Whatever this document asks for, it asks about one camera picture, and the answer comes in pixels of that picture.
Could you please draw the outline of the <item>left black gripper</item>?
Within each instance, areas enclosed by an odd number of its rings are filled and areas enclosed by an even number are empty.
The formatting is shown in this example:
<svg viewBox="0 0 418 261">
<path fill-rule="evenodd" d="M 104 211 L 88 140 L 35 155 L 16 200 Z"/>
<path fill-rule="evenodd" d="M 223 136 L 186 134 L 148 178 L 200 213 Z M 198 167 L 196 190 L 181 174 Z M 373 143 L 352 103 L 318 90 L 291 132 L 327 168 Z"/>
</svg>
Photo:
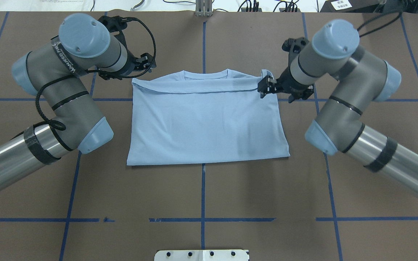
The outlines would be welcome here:
<svg viewBox="0 0 418 261">
<path fill-rule="evenodd" d="M 127 75 L 133 72 L 151 72 L 152 68 L 156 67 L 155 57 L 150 53 L 143 53 L 140 57 L 136 57 L 130 53 L 128 54 L 128 62 L 130 62 L 130 66 L 127 70 Z"/>
</svg>

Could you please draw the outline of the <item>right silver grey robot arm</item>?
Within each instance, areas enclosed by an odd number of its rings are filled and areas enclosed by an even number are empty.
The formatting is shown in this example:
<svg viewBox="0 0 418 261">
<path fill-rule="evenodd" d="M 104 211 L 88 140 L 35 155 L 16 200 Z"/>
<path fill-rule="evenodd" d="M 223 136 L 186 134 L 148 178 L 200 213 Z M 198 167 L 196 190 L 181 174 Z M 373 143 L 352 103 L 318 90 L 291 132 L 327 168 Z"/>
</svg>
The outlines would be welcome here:
<svg viewBox="0 0 418 261">
<path fill-rule="evenodd" d="M 325 74 L 338 81 L 309 125 L 305 139 L 327 155 L 342 152 L 373 173 L 381 173 L 418 195 L 418 154 L 360 121 L 371 102 L 383 102 L 397 91 L 401 73 L 360 45 L 360 35 L 343 19 L 327 22 L 312 40 L 290 38 L 287 68 L 258 83 L 261 98 L 289 94 L 289 103 L 308 99 Z"/>
</svg>

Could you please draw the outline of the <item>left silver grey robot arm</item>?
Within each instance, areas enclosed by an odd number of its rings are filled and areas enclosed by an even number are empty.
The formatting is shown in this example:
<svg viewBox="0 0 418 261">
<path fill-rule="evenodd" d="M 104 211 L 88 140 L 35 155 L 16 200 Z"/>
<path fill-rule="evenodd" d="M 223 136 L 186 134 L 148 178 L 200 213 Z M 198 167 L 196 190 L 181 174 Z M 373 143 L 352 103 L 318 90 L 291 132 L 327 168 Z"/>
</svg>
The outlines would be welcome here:
<svg viewBox="0 0 418 261">
<path fill-rule="evenodd" d="M 153 54 L 135 57 L 123 34 L 129 22 L 144 25 L 136 17 L 71 14 L 49 43 L 13 63 L 13 79 L 35 96 L 42 121 L 0 146 L 0 191 L 71 151 L 87 154 L 111 141 L 111 126 L 80 78 L 133 79 L 133 72 L 142 76 L 156 67 L 151 30 L 144 26 Z"/>
</svg>

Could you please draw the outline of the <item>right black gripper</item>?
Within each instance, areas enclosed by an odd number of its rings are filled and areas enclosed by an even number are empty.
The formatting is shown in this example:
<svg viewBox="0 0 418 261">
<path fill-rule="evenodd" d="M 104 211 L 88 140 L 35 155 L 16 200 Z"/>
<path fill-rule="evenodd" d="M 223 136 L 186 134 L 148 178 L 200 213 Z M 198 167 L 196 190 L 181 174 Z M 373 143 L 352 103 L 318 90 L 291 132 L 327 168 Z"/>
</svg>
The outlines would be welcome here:
<svg viewBox="0 0 418 261">
<path fill-rule="evenodd" d="M 258 82 L 257 92 L 261 99 L 267 94 L 289 94 L 288 103 L 292 103 L 309 99 L 314 94 L 315 88 L 313 85 L 299 83 L 293 78 L 290 68 L 287 68 L 277 79 L 270 75 L 265 76 Z"/>
</svg>

